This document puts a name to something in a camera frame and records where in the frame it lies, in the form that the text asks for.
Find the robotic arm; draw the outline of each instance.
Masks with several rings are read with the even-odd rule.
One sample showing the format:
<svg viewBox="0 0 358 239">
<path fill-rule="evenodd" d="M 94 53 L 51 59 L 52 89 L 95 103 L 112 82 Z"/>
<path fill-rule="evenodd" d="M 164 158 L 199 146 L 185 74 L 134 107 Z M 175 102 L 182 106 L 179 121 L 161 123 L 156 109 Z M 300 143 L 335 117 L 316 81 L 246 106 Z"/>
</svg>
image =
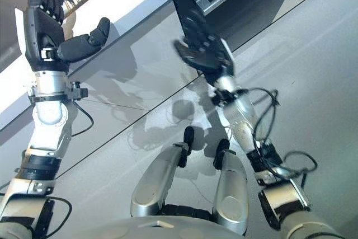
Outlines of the robotic arm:
<svg viewBox="0 0 358 239">
<path fill-rule="evenodd" d="M 342 238 L 310 212 L 308 198 L 293 181 L 299 175 L 305 179 L 307 172 L 317 168 L 315 160 L 305 153 L 314 162 L 313 169 L 297 171 L 286 167 L 268 140 L 273 121 L 266 134 L 261 128 L 262 118 L 270 109 L 274 120 L 279 104 L 277 91 L 235 85 L 232 54 L 226 42 L 209 29 L 202 14 L 193 11 L 185 19 L 183 30 L 186 38 L 176 40 L 174 46 L 182 60 L 202 71 L 208 84 L 216 88 L 212 101 L 223 108 L 235 140 L 250 160 L 258 184 L 263 186 L 258 197 L 269 225 L 281 230 L 285 239 Z M 248 96 L 252 90 L 265 91 L 271 97 L 271 105 L 260 117 Z"/>
<path fill-rule="evenodd" d="M 102 18 L 89 35 L 64 40 L 61 27 L 65 0 L 29 0 L 24 14 L 26 58 L 35 73 L 29 90 L 35 130 L 21 167 L 0 203 L 0 238 L 47 238 L 54 200 L 46 197 L 72 137 L 75 100 L 88 96 L 79 82 L 68 83 L 71 63 L 98 52 L 110 21 Z"/>
</svg>

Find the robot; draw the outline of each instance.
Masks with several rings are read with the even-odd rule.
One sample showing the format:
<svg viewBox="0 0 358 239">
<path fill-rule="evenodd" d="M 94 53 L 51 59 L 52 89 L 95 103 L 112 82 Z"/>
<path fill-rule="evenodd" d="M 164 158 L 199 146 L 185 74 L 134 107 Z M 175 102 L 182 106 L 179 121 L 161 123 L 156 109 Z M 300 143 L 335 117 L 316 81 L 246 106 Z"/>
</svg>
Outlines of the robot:
<svg viewBox="0 0 358 239">
<path fill-rule="evenodd" d="M 110 22 L 102 18 L 89 35 L 64 40 L 61 24 L 64 0 L 29 0 L 24 15 L 26 58 L 36 76 L 29 90 L 34 105 L 34 133 L 23 155 L 21 167 L 0 203 L 0 238 L 46 239 L 55 199 L 49 195 L 55 175 L 68 148 L 76 103 L 88 96 L 79 82 L 68 82 L 71 63 L 98 52 L 105 44 Z M 201 14 L 193 12 L 183 24 L 186 38 L 174 42 L 182 60 L 205 76 L 216 88 L 212 101 L 223 109 L 235 140 L 247 155 L 262 186 L 258 194 L 268 224 L 286 239 L 343 238 L 310 211 L 303 186 L 307 173 L 317 168 L 293 170 L 287 167 L 269 140 L 275 118 L 277 92 L 235 85 L 233 57 L 224 40 L 215 35 Z M 263 91 L 271 98 L 258 116 L 250 91 Z M 272 110 L 267 132 L 262 119 Z M 186 166 L 195 139 L 192 127 L 183 142 L 161 152 L 149 165 L 131 197 L 132 218 L 104 227 L 83 238 L 242 238 L 247 229 L 247 177 L 228 140 L 220 141 L 214 167 L 220 170 L 213 211 L 165 204 L 176 168 Z M 303 175 L 301 186 L 294 179 Z"/>
</svg>

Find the gray tile floor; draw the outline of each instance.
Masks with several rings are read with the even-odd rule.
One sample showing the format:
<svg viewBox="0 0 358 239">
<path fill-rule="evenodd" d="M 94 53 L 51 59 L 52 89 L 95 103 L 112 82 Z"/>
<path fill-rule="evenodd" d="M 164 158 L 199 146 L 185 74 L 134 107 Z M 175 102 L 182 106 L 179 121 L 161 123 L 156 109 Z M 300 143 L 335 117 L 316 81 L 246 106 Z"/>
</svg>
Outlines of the gray tile floor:
<svg viewBox="0 0 358 239">
<path fill-rule="evenodd" d="M 306 192 L 313 210 L 347 238 L 358 232 L 357 36 L 358 0 L 306 0 L 234 53 L 239 85 L 280 91 L 272 140 L 282 154 L 302 149 L 319 160 Z M 55 195 L 69 199 L 74 211 L 54 238 L 130 217 L 142 172 L 163 147 L 182 139 L 188 125 L 196 130 L 195 151 L 177 170 L 167 202 L 210 210 L 219 176 L 213 154 L 219 139 L 230 138 L 221 111 L 207 98 L 211 91 L 203 78 L 195 79 L 62 174 Z M 231 141 L 249 178 L 247 237 L 278 238 L 262 214 L 252 169 Z M 61 217 L 55 214 L 53 226 Z"/>
<path fill-rule="evenodd" d="M 238 85 L 280 91 L 272 140 L 282 154 L 302 149 L 319 160 L 307 194 L 313 210 L 347 238 L 358 232 L 357 15 L 358 0 L 306 0 L 234 53 Z M 230 138 L 230 130 L 208 98 L 212 89 L 172 50 L 171 40 L 181 34 L 169 4 L 73 75 L 89 88 L 81 105 L 96 123 L 72 140 L 63 161 L 54 195 L 70 200 L 74 210 L 54 238 L 130 217 L 130 196 L 143 171 L 164 147 L 182 139 L 188 125 L 196 130 L 194 151 L 187 167 L 176 171 L 167 202 L 211 210 L 219 177 L 214 151 L 221 138 Z M 86 124 L 78 117 L 74 130 Z M 3 160 L 18 166 L 32 129 L 28 111 L 0 134 L 1 166 Z M 247 237 L 278 238 L 262 214 L 252 169 L 238 144 L 231 143 L 249 178 Z M 6 148 L 17 149 L 18 156 Z M 13 175 L 6 171 L 1 182 Z M 52 227 L 65 210 L 58 203 Z"/>
</svg>

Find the black cable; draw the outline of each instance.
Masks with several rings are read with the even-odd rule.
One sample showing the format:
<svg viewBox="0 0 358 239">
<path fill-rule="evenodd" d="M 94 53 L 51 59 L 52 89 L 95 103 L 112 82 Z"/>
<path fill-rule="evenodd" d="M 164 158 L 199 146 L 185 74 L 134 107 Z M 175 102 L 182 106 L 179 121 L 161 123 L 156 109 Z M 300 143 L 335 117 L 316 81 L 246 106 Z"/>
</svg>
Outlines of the black cable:
<svg viewBox="0 0 358 239">
<path fill-rule="evenodd" d="M 271 131 L 272 131 L 272 128 L 274 126 L 274 122 L 275 122 L 275 119 L 276 119 L 276 107 L 277 105 L 279 105 L 279 102 L 277 100 L 277 96 L 279 94 L 278 90 L 272 90 L 272 91 L 269 91 L 267 89 L 264 89 L 264 88 L 259 88 L 259 87 L 256 87 L 256 88 L 251 88 L 251 89 L 248 89 L 248 91 L 255 91 L 255 90 L 258 90 L 258 91 L 263 91 L 266 93 L 266 95 L 264 95 L 262 98 L 258 99 L 257 101 L 255 101 L 253 103 L 253 105 L 257 105 L 258 103 L 262 102 L 263 100 L 265 100 L 267 97 L 271 97 L 271 102 L 270 104 L 267 106 L 267 108 L 264 110 L 264 112 L 260 115 L 260 117 L 258 118 L 254 128 L 253 128 L 253 132 L 252 132 L 252 139 L 253 139 L 253 145 L 255 147 L 255 150 L 257 150 L 258 154 L 261 156 L 261 152 L 257 146 L 257 129 L 259 127 L 259 125 L 262 123 L 262 120 L 264 119 L 264 117 L 267 115 L 267 113 L 272 109 L 272 117 L 271 117 L 271 121 L 270 121 L 270 125 L 268 127 L 268 130 L 266 132 L 266 135 L 264 138 L 262 138 L 262 144 L 265 144 L 271 134 Z M 289 167 L 285 167 L 285 166 L 281 166 L 281 165 L 278 165 L 277 163 L 273 163 L 271 162 L 270 160 L 264 158 L 264 156 L 261 156 L 261 160 L 262 160 L 262 163 L 263 165 L 265 166 L 265 168 L 271 172 L 275 177 L 279 178 L 279 179 L 282 179 L 282 180 L 290 180 L 290 179 L 293 179 L 293 178 L 296 178 L 296 177 L 299 177 L 302 175 L 302 181 L 301 181 L 301 187 L 304 188 L 305 186 L 305 182 L 306 182 L 306 179 L 307 179 L 307 174 L 310 173 L 310 172 L 313 172 L 314 170 L 317 169 L 318 167 L 318 164 L 317 164 L 317 161 L 311 156 L 309 155 L 308 153 L 306 152 L 303 152 L 303 151 L 290 151 L 288 152 L 285 157 L 284 157 L 284 161 L 286 161 L 286 159 L 291 156 L 291 155 L 294 155 L 294 154 L 300 154 L 300 155 L 304 155 L 306 157 L 308 157 L 312 162 L 313 162 L 313 168 L 311 169 L 308 169 L 308 168 L 303 168 L 301 170 L 296 170 L 296 169 L 292 169 L 292 168 L 289 168 Z M 283 176 L 281 174 L 278 174 L 277 172 L 275 172 L 272 167 L 278 167 L 280 169 L 283 169 L 289 173 L 291 173 L 290 176 Z"/>
<path fill-rule="evenodd" d="M 50 199 L 53 199 L 53 200 L 58 200 L 58 201 L 62 201 L 64 203 L 66 203 L 68 205 L 68 212 L 67 212 L 65 218 L 63 219 L 63 221 L 61 222 L 61 224 L 53 232 L 49 233 L 46 236 L 41 237 L 40 239 L 47 239 L 47 238 L 51 237 L 52 235 L 54 235 L 55 233 L 57 233 L 64 226 L 64 224 L 66 223 L 67 219 L 69 218 L 69 216 L 71 215 L 71 212 L 72 212 L 72 205 L 68 200 L 60 198 L 60 197 L 53 197 L 53 196 L 47 196 L 47 197 Z"/>
<path fill-rule="evenodd" d="M 261 121 L 264 119 L 264 117 L 266 116 L 266 114 L 270 111 L 270 109 L 272 108 L 273 111 L 272 111 L 272 118 L 271 118 L 271 122 L 270 122 L 270 125 L 268 127 L 268 130 L 267 130 L 267 133 L 263 139 L 263 144 L 266 143 L 267 139 L 269 138 L 270 134 L 271 134 L 271 131 L 272 131 L 272 128 L 274 126 L 274 122 L 275 122 L 275 117 L 276 117 L 276 106 L 279 105 L 279 102 L 277 100 L 277 96 L 279 95 L 279 92 L 278 90 L 273 90 L 273 91 L 269 91 L 265 88 L 259 88 L 259 87 L 255 87 L 255 88 L 251 88 L 251 89 L 248 89 L 249 91 L 263 91 L 265 93 L 267 93 L 268 96 L 271 97 L 271 103 L 267 106 L 267 108 L 264 110 L 264 112 L 261 114 L 261 116 L 258 118 L 256 124 L 255 124 L 255 127 L 253 128 L 253 132 L 252 132 L 252 138 L 253 138 L 253 144 L 254 144 L 254 147 L 256 150 L 258 150 L 257 148 L 257 144 L 256 144 L 256 141 L 257 141 L 257 137 L 256 137 L 256 133 L 257 133 L 257 129 L 258 129 L 258 126 L 261 124 Z"/>
<path fill-rule="evenodd" d="M 10 181 L 6 182 L 5 184 L 0 186 L 0 190 L 2 190 L 3 188 L 7 187 L 10 184 Z"/>
<path fill-rule="evenodd" d="M 340 238 L 340 239 L 345 239 L 344 237 L 340 236 L 340 235 L 337 235 L 335 233 L 331 233 L 331 232 L 316 232 L 316 233 L 313 233 L 309 236 L 306 236 L 305 239 L 312 239 L 312 238 L 316 238 L 318 236 L 332 236 L 332 237 L 335 237 L 335 238 Z"/>
<path fill-rule="evenodd" d="M 278 90 L 274 89 L 272 91 L 270 91 L 274 96 L 277 97 L 277 95 L 279 94 Z M 259 99 L 257 99 L 256 101 L 252 102 L 252 104 L 254 106 L 258 105 L 259 103 L 265 101 L 268 97 L 270 97 L 270 95 L 264 95 L 262 97 L 260 97 Z"/>
<path fill-rule="evenodd" d="M 85 130 L 82 130 L 82 131 L 72 135 L 72 137 L 75 137 L 76 135 L 83 134 L 84 132 L 90 130 L 93 127 L 93 125 L 95 124 L 95 121 L 93 120 L 93 118 L 90 116 L 90 114 L 86 110 L 81 108 L 81 106 L 79 104 L 77 104 L 75 101 L 73 101 L 73 104 L 75 105 L 76 108 L 78 108 L 79 111 L 84 113 L 91 121 L 91 125 L 89 127 L 87 127 Z"/>
</svg>

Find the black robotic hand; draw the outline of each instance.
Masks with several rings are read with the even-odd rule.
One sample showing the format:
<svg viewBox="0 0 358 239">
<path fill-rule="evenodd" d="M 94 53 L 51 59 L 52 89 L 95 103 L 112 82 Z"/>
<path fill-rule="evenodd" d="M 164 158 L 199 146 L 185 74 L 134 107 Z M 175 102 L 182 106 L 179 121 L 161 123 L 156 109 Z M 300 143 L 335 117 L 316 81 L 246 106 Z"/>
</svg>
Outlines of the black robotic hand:
<svg viewBox="0 0 358 239">
<path fill-rule="evenodd" d="M 210 30 L 205 17 L 197 11 L 182 22 L 186 37 L 175 40 L 176 48 L 182 60 L 203 72 L 206 81 L 214 85 L 222 76 L 233 76 L 234 65 L 221 38 Z"/>
<path fill-rule="evenodd" d="M 70 63 L 93 55 L 107 41 L 110 29 L 107 18 L 102 18 L 90 35 L 76 36 L 65 41 L 61 27 L 64 1 L 28 0 L 24 18 L 25 55 L 34 72 L 67 72 Z"/>
</svg>

